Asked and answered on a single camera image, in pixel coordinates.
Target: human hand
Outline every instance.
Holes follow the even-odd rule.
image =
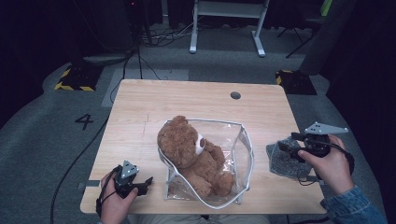
[[[109,175],[110,174],[107,174],[105,175],[105,177],[102,178],[102,187],[106,183]],[[105,201],[102,201],[103,204],[101,222],[104,224],[120,224],[128,215],[129,208],[131,207],[131,204],[136,198],[138,192],[138,189],[134,188],[126,198],[122,199],[120,195],[114,193],[116,191],[116,188],[114,186],[115,176],[116,174],[111,176],[102,198],[106,199],[106,197],[108,196]]]
[[[341,139],[329,135],[330,142],[345,149]],[[336,148],[331,148],[330,153],[323,157],[316,157],[307,151],[300,150],[298,155],[310,163],[318,175],[332,188],[336,195],[343,194],[355,185],[349,171],[349,163],[345,154]]]

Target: white stand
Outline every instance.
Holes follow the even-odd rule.
[[[264,4],[206,2],[195,0],[190,53],[195,53],[197,51],[198,15],[206,15],[259,19],[257,30],[252,31],[251,33],[253,35],[254,43],[256,44],[259,56],[264,57],[265,51],[262,47],[262,42],[260,41],[260,32],[262,30],[262,23],[264,22],[265,14],[267,12],[268,3],[269,0],[265,0]]]

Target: handheld controller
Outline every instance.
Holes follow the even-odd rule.
[[[117,194],[120,195],[121,198],[126,198],[134,188],[138,188],[139,190],[137,196],[147,194],[153,177],[150,177],[144,183],[134,184],[133,181],[138,172],[139,169],[128,161],[124,161],[123,166],[118,165],[111,171],[111,174],[108,176],[105,184],[102,187],[99,198],[96,199],[96,213],[99,215],[99,217],[102,215],[102,204],[109,196],[112,195],[110,194],[107,195],[107,197],[103,198],[107,184],[110,181],[111,176],[114,175],[114,173],[116,173],[116,176],[114,178],[114,186],[116,189],[115,192],[117,192]]]
[[[288,152],[291,159],[295,159],[299,162],[305,162],[303,158],[298,155],[298,151],[304,150],[317,157],[325,157],[330,153],[330,148],[334,147],[346,156],[349,162],[350,173],[353,173],[355,168],[355,160],[352,154],[346,152],[341,147],[330,143],[330,138],[327,133],[347,133],[347,129],[341,129],[326,124],[320,124],[315,122],[309,128],[305,129],[305,134],[302,133],[291,133],[291,138],[297,141],[304,142],[305,147],[289,147],[287,144],[278,142],[279,149]]]
[[[149,190],[149,186],[152,183],[153,177],[147,179],[145,183],[134,184],[133,181],[139,172],[139,169],[128,161],[124,161],[124,164],[121,168],[122,169],[117,171],[116,177],[114,178],[116,192],[120,195],[120,197],[126,198],[126,196],[128,196],[128,194],[134,188],[138,188],[139,190],[137,196],[146,195]]]

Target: brown teddy bear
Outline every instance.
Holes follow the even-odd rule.
[[[200,197],[210,193],[222,197],[230,194],[235,180],[231,173],[222,171],[225,159],[221,148],[198,134],[184,116],[165,123],[157,141],[163,155]]]

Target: denim sleeve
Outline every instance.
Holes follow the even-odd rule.
[[[321,204],[334,223],[388,223],[358,186],[344,194],[324,199]]]

